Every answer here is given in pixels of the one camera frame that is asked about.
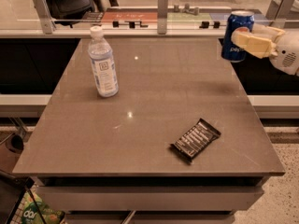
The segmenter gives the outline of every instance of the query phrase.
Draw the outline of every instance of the black packet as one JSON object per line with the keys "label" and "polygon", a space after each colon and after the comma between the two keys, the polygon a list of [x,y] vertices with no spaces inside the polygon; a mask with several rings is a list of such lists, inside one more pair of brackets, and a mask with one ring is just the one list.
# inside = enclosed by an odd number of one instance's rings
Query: black packet
{"label": "black packet", "polygon": [[220,136],[220,131],[204,119],[199,119],[193,127],[183,134],[176,143],[171,144],[171,146],[187,158],[189,162],[192,162],[201,151]]}

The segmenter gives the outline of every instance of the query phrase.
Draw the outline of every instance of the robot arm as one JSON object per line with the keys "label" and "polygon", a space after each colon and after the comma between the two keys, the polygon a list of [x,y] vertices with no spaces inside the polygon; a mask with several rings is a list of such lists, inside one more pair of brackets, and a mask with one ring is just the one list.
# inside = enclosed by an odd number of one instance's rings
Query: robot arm
{"label": "robot arm", "polygon": [[269,57],[276,69],[299,76],[298,32],[254,24],[252,33],[235,30],[232,41],[253,56]]}

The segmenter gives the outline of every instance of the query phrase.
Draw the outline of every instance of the bottle label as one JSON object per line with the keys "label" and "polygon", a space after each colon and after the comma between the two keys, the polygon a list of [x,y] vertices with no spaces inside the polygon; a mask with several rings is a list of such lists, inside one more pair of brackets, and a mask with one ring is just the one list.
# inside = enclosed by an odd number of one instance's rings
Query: bottle label
{"label": "bottle label", "polygon": [[92,60],[96,86],[101,95],[107,95],[118,89],[113,58]]}

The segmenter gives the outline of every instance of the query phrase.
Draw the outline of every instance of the plastic bottle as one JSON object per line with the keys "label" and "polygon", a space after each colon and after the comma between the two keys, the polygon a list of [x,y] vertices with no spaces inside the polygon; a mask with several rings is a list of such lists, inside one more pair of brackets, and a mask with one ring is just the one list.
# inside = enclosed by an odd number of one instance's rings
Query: plastic bottle
{"label": "plastic bottle", "polygon": [[91,28],[92,41],[88,47],[96,88],[102,97],[110,97],[119,91],[112,48],[104,39],[102,27]]}

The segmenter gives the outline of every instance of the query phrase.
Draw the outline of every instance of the soda can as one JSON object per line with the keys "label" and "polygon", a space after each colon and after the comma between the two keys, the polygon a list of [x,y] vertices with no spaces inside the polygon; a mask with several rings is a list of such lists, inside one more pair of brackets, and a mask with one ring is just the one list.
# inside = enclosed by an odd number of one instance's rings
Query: soda can
{"label": "soda can", "polygon": [[221,51],[222,58],[231,61],[231,63],[239,63],[245,60],[246,52],[232,42],[231,36],[236,29],[251,32],[254,23],[253,15],[253,12],[245,10],[232,12],[227,20]]}

